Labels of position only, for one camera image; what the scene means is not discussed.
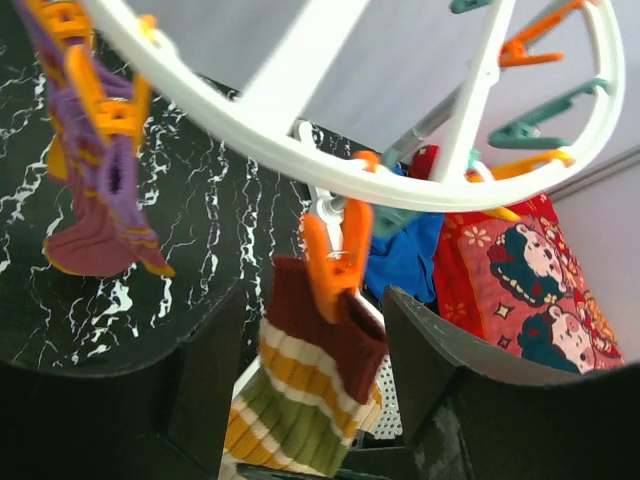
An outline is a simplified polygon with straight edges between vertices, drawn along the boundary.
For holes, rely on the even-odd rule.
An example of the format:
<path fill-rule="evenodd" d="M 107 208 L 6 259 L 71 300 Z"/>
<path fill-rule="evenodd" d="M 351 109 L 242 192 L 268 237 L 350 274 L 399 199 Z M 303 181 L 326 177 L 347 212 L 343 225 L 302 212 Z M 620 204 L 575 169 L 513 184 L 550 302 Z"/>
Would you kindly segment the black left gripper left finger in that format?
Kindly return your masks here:
<path fill-rule="evenodd" d="M 67 369 L 1 365 L 5 479 L 214 479 L 246 296 Z"/>

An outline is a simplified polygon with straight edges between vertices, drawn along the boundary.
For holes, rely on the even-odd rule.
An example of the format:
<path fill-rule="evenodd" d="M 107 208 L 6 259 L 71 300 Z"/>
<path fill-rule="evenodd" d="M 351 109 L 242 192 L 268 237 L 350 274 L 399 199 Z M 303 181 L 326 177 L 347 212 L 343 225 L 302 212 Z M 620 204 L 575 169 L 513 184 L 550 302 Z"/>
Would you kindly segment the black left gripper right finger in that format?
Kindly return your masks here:
<path fill-rule="evenodd" d="M 514 356 L 399 288 L 383 316 L 423 479 L 635 479 L 639 367 L 569 373 Z"/>

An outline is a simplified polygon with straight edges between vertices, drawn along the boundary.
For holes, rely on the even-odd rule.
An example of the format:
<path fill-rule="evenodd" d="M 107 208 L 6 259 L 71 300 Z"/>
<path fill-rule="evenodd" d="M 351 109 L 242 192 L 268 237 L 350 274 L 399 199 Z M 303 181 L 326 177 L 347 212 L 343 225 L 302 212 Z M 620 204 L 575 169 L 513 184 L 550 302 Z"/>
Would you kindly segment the purple striped sock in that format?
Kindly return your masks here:
<path fill-rule="evenodd" d="M 16 1 L 47 77 L 47 106 L 84 169 L 85 184 L 106 206 L 117 238 L 152 274 L 174 275 L 156 232 L 138 205 L 138 158 L 149 116 L 150 86 L 113 74 L 95 58 L 93 29 L 78 1 Z"/>
<path fill-rule="evenodd" d="M 97 191 L 85 184 L 84 169 L 63 136 L 54 136 L 47 158 L 48 173 L 66 182 L 76 223 L 49 235 L 45 256 L 58 270 L 76 276 L 112 277 L 137 262 L 137 256 L 117 238 L 115 227 Z"/>

